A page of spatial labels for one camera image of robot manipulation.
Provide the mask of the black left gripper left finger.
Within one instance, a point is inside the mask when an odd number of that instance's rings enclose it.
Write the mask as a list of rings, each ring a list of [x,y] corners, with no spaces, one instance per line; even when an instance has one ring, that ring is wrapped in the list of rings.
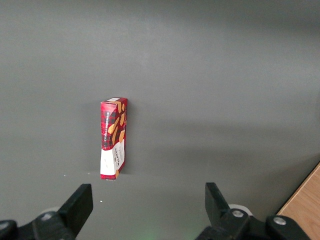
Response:
[[[2,240],[74,240],[93,210],[92,185],[81,184],[56,211],[45,211],[18,226],[12,219],[0,221]]]

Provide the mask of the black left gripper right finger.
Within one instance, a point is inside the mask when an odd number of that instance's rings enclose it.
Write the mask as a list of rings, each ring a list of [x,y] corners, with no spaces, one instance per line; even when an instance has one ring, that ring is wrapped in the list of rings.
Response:
[[[296,221],[270,215],[260,221],[240,208],[231,208],[214,182],[205,184],[205,210],[211,223],[198,240],[308,240]]]

